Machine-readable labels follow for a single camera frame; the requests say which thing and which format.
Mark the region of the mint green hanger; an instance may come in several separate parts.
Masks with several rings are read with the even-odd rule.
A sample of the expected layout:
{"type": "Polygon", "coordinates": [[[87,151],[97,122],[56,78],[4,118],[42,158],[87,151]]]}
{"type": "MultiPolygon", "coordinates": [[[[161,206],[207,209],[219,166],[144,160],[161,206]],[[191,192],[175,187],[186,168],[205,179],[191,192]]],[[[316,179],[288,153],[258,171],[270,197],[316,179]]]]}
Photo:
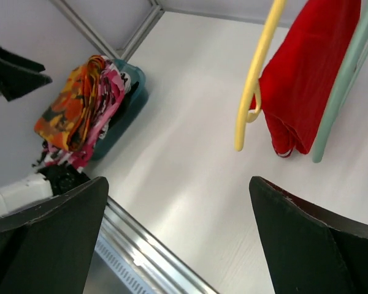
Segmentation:
{"type": "Polygon", "coordinates": [[[312,162],[322,161],[335,120],[368,56],[368,1],[345,53],[313,144],[312,162]]]}

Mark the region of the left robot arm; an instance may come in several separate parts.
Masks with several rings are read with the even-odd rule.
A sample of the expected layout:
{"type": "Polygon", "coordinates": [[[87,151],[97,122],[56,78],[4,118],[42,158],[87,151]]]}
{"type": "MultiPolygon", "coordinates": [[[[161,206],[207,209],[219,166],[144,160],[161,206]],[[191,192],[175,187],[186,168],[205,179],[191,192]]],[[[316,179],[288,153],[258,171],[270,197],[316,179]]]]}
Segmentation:
{"type": "MultiPolygon", "coordinates": [[[[51,82],[44,65],[0,46],[0,103],[14,102],[51,82]]],[[[28,139],[27,122],[27,112],[22,108],[15,107],[13,113],[0,112],[2,176],[14,170],[28,150],[19,142],[28,139]]],[[[37,167],[36,171],[24,168],[23,171],[27,177],[0,187],[0,217],[66,193],[89,180],[69,167],[37,167]]]]}

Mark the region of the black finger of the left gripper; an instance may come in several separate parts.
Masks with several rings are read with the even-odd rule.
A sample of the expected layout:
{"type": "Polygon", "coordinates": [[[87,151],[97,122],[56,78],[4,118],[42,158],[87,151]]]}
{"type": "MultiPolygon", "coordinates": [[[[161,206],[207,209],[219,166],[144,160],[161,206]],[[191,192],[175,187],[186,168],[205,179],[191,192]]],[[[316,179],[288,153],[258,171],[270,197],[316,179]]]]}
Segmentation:
{"type": "Polygon", "coordinates": [[[8,102],[19,99],[51,82],[52,79],[44,73],[0,58],[0,96],[5,97],[8,102]]]}

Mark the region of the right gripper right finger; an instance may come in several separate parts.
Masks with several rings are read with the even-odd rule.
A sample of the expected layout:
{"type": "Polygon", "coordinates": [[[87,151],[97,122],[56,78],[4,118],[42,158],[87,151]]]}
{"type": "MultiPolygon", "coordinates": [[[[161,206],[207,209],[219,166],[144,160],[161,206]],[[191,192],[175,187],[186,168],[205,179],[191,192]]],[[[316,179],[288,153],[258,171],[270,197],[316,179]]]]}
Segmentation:
{"type": "Polygon", "coordinates": [[[368,293],[368,225],[260,176],[249,182],[275,293],[368,293]]]}

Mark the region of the orange camouflage trousers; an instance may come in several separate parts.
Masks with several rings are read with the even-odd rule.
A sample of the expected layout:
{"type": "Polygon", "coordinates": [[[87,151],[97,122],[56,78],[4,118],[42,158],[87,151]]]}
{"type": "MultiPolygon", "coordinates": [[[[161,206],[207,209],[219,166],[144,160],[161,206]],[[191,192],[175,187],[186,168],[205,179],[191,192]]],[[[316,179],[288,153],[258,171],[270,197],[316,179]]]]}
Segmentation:
{"type": "Polygon", "coordinates": [[[56,100],[35,123],[35,133],[59,149],[80,150],[91,126],[104,68],[101,55],[93,55],[75,68],[56,100]]]}

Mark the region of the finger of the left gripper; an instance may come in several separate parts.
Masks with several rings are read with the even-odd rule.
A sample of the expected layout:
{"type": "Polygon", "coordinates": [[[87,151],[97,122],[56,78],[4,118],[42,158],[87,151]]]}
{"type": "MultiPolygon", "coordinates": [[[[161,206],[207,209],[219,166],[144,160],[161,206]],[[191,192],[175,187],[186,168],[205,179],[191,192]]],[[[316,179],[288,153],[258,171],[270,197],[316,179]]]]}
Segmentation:
{"type": "Polygon", "coordinates": [[[43,72],[45,70],[44,65],[32,61],[30,59],[24,58],[22,56],[16,55],[15,53],[8,51],[1,46],[0,46],[0,58],[16,66],[25,67],[27,69],[34,70],[36,72],[43,72]]]}

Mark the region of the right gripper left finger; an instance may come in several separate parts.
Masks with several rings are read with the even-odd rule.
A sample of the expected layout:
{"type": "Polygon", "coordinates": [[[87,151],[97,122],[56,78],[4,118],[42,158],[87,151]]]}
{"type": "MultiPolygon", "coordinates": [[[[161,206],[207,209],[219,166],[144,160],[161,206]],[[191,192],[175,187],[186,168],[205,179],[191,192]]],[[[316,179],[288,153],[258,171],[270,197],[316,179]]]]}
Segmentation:
{"type": "Polygon", "coordinates": [[[0,218],[0,293],[82,293],[107,204],[105,177],[0,218]]]}

